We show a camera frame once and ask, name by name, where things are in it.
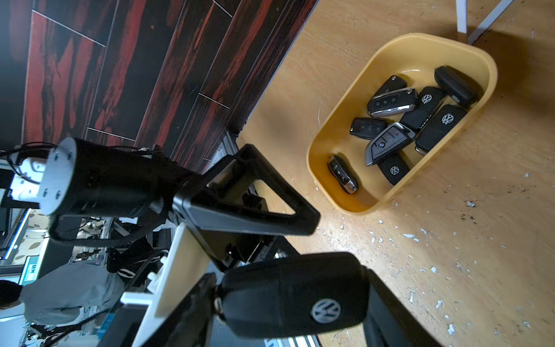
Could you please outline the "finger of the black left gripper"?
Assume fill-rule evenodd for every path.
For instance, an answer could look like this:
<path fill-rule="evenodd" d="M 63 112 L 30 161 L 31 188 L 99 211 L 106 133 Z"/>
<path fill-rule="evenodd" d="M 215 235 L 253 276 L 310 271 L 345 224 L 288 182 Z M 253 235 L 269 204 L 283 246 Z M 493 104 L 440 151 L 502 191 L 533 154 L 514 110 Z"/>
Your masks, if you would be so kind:
<path fill-rule="evenodd" d="M 254 192 L 256 182 L 266 184 L 292 214 L 270 212 Z M 225 156 L 202 175 L 190 176 L 174 195 L 172 208 L 194 230 L 235 234 L 308 237 L 321 217 L 253 145 Z"/>

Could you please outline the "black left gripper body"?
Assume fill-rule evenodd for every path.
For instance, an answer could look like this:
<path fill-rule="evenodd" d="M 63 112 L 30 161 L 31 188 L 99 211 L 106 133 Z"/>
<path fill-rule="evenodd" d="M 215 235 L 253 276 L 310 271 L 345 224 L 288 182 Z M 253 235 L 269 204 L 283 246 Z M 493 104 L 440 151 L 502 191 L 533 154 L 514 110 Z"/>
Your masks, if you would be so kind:
<path fill-rule="evenodd" d="M 283 236 L 203 231 L 186 225 L 204 253 L 219 271 L 281 257 L 299 256 Z"/>

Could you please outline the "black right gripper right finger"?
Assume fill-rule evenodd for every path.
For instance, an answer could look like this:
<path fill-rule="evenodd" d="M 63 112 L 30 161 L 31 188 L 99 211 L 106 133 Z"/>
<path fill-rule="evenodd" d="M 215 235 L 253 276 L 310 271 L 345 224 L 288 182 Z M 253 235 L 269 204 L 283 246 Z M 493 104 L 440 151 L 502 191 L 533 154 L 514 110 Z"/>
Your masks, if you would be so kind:
<path fill-rule="evenodd" d="M 371 269 L 369 306 L 363 322 L 367 346 L 440 346 Z"/>

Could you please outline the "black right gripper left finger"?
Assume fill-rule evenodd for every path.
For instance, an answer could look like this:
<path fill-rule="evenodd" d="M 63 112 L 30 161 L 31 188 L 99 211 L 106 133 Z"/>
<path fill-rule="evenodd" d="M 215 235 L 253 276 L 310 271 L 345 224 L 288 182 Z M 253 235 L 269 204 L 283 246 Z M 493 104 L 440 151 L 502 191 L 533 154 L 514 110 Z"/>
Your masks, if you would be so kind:
<path fill-rule="evenodd" d="M 206 273 L 143 346 L 209 346 L 215 316 L 215 273 Z"/>

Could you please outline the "black car key with logo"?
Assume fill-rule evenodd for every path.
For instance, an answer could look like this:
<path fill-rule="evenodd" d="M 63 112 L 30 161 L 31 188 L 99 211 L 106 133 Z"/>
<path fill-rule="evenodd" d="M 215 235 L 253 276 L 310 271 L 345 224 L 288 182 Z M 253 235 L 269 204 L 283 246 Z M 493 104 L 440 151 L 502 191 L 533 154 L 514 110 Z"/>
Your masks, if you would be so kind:
<path fill-rule="evenodd" d="M 353 254 L 303 254 L 228 271 L 216 309 L 242 338 L 289 338 L 362 323 L 369 292 L 367 272 Z"/>

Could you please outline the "glossy black car key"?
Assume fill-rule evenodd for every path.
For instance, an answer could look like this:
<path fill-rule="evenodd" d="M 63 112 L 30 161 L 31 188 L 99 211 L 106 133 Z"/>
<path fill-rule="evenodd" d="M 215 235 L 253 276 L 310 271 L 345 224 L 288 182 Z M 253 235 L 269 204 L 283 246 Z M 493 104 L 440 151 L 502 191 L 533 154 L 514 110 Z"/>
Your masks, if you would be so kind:
<path fill-rule="evenodd" d="M 358 180 L 348 164 L 340 156 L 331 155 L 328 158 L 328 170 L 344 192 L 349 195 L 354 195 L 358 192 Z"/>

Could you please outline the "yellow storage tray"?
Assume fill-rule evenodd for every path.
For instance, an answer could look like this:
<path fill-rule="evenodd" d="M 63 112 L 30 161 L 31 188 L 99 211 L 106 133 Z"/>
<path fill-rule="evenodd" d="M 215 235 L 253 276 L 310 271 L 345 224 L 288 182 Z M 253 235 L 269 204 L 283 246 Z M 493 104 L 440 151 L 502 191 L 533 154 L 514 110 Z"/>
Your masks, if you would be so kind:
<path fill-rule="evenodd" d="M 340 212 L 374 212 L 481 113 L 498 81 L 484 50 L 423 33 L 369 60 L 326 119 L 307 166 Z"/>

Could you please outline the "black car key with ring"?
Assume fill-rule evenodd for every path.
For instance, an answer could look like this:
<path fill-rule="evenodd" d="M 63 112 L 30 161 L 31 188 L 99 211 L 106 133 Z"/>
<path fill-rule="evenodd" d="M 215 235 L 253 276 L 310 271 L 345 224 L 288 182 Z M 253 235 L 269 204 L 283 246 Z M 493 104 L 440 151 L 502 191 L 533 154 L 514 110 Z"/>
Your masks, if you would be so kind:
<path fill-rule="evenodd" d="M 373 166 L 396 154 L 416 138 L 416 133 L 409 127 L 394 122 L 377 135 L 365 150 L 365 165 Z"/>

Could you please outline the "black flip car key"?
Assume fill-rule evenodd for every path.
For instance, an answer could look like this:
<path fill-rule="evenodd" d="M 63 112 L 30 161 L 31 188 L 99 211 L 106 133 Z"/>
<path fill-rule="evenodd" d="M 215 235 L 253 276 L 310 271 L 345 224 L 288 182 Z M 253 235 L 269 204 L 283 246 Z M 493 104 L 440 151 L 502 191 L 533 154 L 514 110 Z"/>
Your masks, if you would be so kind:
<path fill-rule="evenodd" d="M 434 70 L 434 79 L 457 104 L 469 109 L 480 99 L 479 89 L 456 69 L 440 66 Z"/>

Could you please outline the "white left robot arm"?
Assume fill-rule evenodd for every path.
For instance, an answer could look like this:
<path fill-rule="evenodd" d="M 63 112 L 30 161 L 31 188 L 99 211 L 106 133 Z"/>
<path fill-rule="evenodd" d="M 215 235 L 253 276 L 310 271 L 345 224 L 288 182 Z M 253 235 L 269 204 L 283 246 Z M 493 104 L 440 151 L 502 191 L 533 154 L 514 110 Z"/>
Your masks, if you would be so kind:
<path fill-rule="evenodd" d="M 278 237 L 312 235 L 319 212 L 254 147 L 227 155 L 205 173 L 165 156 L 141 156 L 68 137 L 50 151 L 38 193 L 57 244 L 122 247 L 166 221 L 185 224 L 221 271 L 247 263 Z M 57 229 L 65 215 L 139 218 L 120 239 L 69 239 Z"/>

